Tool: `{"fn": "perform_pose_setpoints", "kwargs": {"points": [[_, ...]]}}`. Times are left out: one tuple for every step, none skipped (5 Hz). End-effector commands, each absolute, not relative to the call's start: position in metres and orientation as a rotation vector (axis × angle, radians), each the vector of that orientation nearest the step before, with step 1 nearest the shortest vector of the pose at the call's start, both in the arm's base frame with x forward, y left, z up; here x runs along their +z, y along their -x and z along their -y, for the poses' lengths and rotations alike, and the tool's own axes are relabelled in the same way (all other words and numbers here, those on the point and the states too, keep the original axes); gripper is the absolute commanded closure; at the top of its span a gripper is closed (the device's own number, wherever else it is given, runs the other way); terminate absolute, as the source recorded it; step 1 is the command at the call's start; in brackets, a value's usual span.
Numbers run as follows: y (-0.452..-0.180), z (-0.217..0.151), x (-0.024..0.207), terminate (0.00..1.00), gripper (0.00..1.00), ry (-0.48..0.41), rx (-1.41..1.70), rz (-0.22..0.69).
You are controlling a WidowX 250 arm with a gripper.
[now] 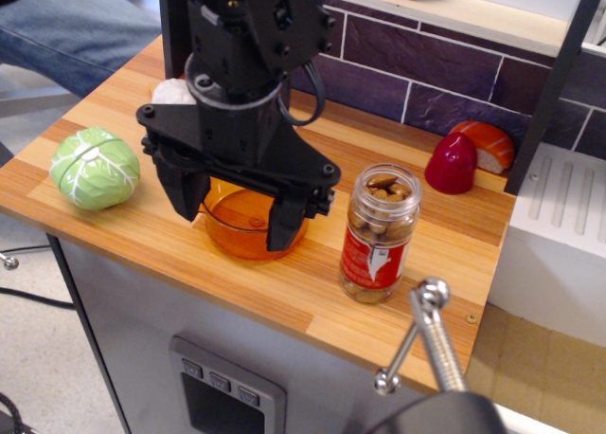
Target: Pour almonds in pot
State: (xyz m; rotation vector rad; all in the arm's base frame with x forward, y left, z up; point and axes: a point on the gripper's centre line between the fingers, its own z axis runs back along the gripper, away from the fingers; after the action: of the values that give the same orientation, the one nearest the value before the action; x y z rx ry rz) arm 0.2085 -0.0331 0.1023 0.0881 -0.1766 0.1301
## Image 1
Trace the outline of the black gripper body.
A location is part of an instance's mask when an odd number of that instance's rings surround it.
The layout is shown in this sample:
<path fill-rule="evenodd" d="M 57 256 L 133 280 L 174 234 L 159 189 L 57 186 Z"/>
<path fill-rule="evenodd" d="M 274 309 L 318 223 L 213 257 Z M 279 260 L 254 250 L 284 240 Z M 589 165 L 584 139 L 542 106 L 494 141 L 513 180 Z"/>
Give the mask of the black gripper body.
<path fill-rule="evenodd" d="M 136 112 L 146 128 L 142 144 L 201 163 L 209 178 L 271 197 L 290 191 L 307 196 L 306 216 L 326 215 L 340 180 L 338 166 L 307 143 L 281 114 L 280 95 L 227 106 L 145 104 Z"/>

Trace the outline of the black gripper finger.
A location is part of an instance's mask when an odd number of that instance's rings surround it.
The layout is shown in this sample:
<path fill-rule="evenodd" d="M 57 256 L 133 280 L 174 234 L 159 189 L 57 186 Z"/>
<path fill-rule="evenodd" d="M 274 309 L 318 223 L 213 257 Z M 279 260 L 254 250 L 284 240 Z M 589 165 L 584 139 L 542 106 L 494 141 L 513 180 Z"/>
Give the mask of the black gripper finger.
<path fill-rule="evenodd" d="M 293 244 L 305 219 L 306 205 L 307 196 L 299 190 L 275 198 L 269 215 L 266 241 L 268 251 L 285 251 Z"/>
<path fill-rule="evenodd" d="M 156 152 L 154 164 L 174 210 L 192 222 L 210 190 L 209 175 L 199 161 L 176 152 Z"/>

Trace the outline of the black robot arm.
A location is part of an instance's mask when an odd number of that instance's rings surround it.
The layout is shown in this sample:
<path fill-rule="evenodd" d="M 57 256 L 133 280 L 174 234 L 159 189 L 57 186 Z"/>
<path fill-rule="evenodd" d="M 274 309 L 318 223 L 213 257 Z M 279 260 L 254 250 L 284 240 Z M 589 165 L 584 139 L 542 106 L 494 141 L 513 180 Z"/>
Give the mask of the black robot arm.
<path fill-rule="evenodd" d="M 303 69 L 323 107 L 314 58 L 331 47 L 324 0 L 175 0 L 190 39 L 181 69 L 191 104 L 146 104 L 142 144 L 173 208 L 192 220 L 221 179 L 273 198 L 266 245 L 283 251 L 306 219 L 330 211 L 339 168 L 299 134 L 290 74 Z"/>

